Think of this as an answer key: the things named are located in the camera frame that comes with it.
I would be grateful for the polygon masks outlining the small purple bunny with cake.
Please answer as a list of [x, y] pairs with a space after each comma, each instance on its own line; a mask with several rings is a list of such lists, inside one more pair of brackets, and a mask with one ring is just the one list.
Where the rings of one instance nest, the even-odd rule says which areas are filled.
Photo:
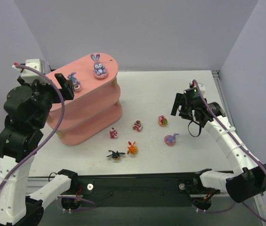
[[75, 77], [76, 75], [76, 72], [72, 72], [70, 73], [67, 78], [72, 80], [72, 87], [73, 87], [73, 90], [74, 92], [80, 92], [81, 91], [81, 82], [78, 81], [78, 79]]

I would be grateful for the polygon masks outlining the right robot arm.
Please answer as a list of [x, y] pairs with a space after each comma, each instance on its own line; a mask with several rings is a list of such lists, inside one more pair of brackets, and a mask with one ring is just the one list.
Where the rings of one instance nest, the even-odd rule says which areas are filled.
[[266, 163], [245, 153], [246, 146], [231, 126], [226, 113], [216, 103], [207, 103], [196, 88], [177, 93], [171, 115], [179, 115], [205, 129], [219, 145], [228, 159], [232, 174], [213, 170], [203, 171], [200, 181], [203, 187], [226, 191], [237, 203], [266, 190]]

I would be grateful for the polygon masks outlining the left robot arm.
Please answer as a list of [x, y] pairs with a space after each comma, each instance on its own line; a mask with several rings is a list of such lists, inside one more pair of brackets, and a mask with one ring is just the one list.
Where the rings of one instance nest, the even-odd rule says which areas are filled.
[[57, 85], [18, 78], [20, 85], [7, 94], [0, 133], [0, 226], [36, 226], [59, 195], [78, 187], [77, 173], [63, 169], [40, 190], [26, 194], [34, 156], [48, 141], [41, 130], [51, 107], [74, 98], [72, 81], [60, 73], [55, 79]]

